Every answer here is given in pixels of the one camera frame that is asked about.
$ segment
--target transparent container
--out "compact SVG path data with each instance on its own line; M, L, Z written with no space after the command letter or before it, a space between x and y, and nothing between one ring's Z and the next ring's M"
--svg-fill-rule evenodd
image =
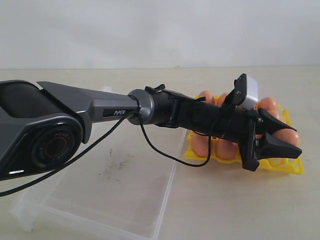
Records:
M90 142L78 152L115 123L95 123ZM180 155L183 129L145 129L160 150ZM124 121L84 157L28 188L9 211L28 232L36 219L45 219L102 239L156 240L175 169L174 161L148 145L139 126Z

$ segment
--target robotic arm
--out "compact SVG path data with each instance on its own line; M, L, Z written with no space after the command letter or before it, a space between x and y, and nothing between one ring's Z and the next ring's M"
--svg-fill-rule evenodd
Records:
M249 171L258 168L260 159L296 159L302 153L272 136L295 129L263 108L254 109L258 84L246 74L234 80L221 107L163 84L128 95L38 84L41 89L23 80L0 82L0 181L55 170L89 141L93 123L122 118L133 125L184 128L237 143L242 167Z

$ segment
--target piper logo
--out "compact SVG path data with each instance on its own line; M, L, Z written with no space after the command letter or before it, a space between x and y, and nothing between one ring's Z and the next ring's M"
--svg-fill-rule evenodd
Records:
M123 115L123 114L125 114L125 112L126 112L126 110L117 110L117 111L114 111L113 116Z

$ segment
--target table surface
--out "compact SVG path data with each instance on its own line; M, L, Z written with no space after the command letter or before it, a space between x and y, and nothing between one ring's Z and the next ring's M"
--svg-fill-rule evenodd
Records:
M215 95L229 92L241 73L254 77L260 98L274 97L289 109L300 135L305 173L287 175L211 161L202 168L179 165L159 234L160 240L184 239L291 239L320 238L319 66L114 69L114 70L0 70L0 80L52 81L99 90L111 86L117 93L132 89L166 87L194 96L202 90ZM1 183L15 186L18 179ZM0 237L6 240L89 239L49 222L35 222L24 232L8 213L16 195L0 199Z

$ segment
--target egg carton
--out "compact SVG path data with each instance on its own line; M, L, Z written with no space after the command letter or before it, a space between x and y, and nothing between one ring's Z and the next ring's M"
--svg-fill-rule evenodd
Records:
M219 99L219 96L214 97L216 102ZM282 122L286 123L289 126L292 126L289 111L287 109L283 109L281 105L278 105L279 115L281 117ZM187 140L189 141L188 148L184 153L184 157L190 160L200 160L205 161L207 157L199 157L197 156L191 147L191 140L196 133L190 131L187 135ZM222 164L233 164L233 163L241 163L241 156L239 150L236 153L234 159L221 159L217 157L215 149L218 139L212 139L212 153L210 159L215 159L216 161ZM264 169L271 172L282 172L288 174L298 174L301 175L304 173L304 167L301 161L301 157L299 156L297 159L290 158L268 158L268 159L260 159L259 160L258 169Z

